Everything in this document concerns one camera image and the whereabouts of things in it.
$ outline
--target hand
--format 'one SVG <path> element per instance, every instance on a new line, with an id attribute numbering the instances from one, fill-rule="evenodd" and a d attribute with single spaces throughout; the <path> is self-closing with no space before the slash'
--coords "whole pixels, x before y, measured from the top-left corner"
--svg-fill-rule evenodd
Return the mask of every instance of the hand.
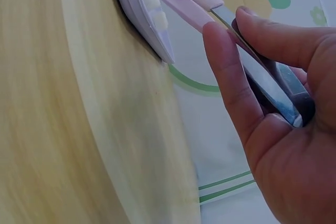
<path id="1" fill-rule="evenodd" d="M 336 28 L 278 24 L 245 7 L 236 19 L 261 55 L 294 67 L 316 103 L 315 117 L 301 129 L 264 114 L 233 38 L 218 23 L 204 26 L 208 61 L 252 174 L 281 223 L 336 223 Z"/>

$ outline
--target wooden cutting board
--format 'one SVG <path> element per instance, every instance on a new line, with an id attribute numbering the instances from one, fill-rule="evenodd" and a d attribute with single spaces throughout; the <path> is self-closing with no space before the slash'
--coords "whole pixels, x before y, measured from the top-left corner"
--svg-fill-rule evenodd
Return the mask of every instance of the wooden cutting board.
<path id="1" fill-rule="evenodd" d="M 116 0 L 0 0 L 0 223 L 200 223 L 166 65 Z"/>

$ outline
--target green line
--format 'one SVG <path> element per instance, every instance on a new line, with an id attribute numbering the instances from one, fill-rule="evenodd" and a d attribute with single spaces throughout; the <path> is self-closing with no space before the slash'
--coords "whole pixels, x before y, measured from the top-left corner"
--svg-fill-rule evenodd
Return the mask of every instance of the green line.
<path id="1" fill-rule="evenodd" d="M 237 174 L 233 177 L 226 178 L 226 179 L 223 179 L 223 180 L 220 180 L 220 181 L 217 181 L 217 182 L 213 182 L 213 183 L 208 184 L 208 185 L 200 186 L 198 189 L 203 190 L 203 189 L 210 188 L 210 187 L 213 187 L 213 186 L 218 186 L 220 184 L 223 184 L 223 183 L 226 183 L 226 182 L 244 177 L 244 176 L 249 175 L 249 174 L 251 174 L 251 171 L 247 171 L 247 172 L 244 172 L 244 173 L 241 173 L 241 174 Z"/>
<path id="2" fill-rule="evenodd" d="M 254 182 L 255 182 L 254 180 L 250 180 L 250 181 L 248 181 L 248 182 L 242 183 L 242 184 L 237 185 L 237 186 L 233 186 L 233 187 L 231 187 L 231 188 L 227 188 L 227 189 L 222 190 L 222 191 L 218 191 L 218 192 L 216 192 L 216 193 L 212 193 L 212 194 L 208 194 L 208 195 L 201 196 L 201 197 L 199 198 L 199 203 L 202 203 L 202 202 L 211 200 L 211 199 L 213 199 L 213 198 L 219 197 L 219 196 L 221 196 L 221 195 L 227 194 L 227 193 L 229 193 L 229 192 L 231 192 L 231 191 L 240 189 L 240 188 L 242 188 L 242 187 L 244 187 L 244 186 L 247 186 L 247 185 L 250 185 L 250 184 L 252 184 L 252 183 L 254 183 Z"/>
<path id="3" fill-rule="evenodd" d="M 169 65 L 169 71 L 170 73 L 182 81 L 184 84 L 198 90 L 206 91 L 206 92 L 216 92 L 219 93 L 219 87 L 218 86 L 213 86 L 213 85 L 206 85 L 197 81 L 194 81 L 190 79 L 189 77 L 185 76 L 181 72 L 179 72 L 173 65 Z"/>

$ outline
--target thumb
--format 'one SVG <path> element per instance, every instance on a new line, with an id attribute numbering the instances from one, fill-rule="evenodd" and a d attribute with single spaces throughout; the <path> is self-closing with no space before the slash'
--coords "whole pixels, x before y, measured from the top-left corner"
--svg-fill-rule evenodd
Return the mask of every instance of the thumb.
<path id="1" fill-rule="evenodd" d="M 307 71 L 310 61 L 331 27 L 296 27 L 258 17 L 247 7 L 236 12 L 240 33 L 261 55 Z"/>

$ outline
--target fingernail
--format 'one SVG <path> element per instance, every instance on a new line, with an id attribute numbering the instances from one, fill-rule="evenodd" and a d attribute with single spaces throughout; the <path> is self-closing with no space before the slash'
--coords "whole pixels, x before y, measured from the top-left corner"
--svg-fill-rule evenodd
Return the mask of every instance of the fingernail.
<path id="1" fill-rule="evenodd" d="M 250 8 L 248 8 L 246 6 L 240 6 L 239 8 L 242 9 L 247 14 L 250 14 L 250 15 L 253 15 L 253 16 L 258 16 L 253 10 L 251 10 Z"/>

